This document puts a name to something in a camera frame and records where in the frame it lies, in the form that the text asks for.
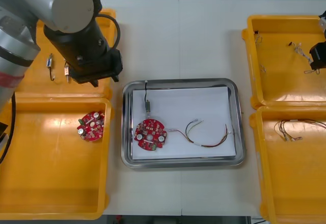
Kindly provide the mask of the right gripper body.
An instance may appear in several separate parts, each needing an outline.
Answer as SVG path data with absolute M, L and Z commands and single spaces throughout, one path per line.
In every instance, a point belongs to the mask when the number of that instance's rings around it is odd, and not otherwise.
M 318 69 L 324 69 L 326 66 L 326 46 L 325 42 L 319 42 L 314 45 L 309 54 L 312 57 L 312 63 L 318 64 Z

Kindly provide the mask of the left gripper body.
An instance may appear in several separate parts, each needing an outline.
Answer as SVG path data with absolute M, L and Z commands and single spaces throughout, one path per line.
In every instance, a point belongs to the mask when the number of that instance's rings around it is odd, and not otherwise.
M 119 76 L 123 70 L 122 56 L 118 49 L 110 49 L 100 58 L 91 61 L 80 61 L 77 67 L 70 66 L 70 76 L 78 84 L 91 80 L 100 80 Z

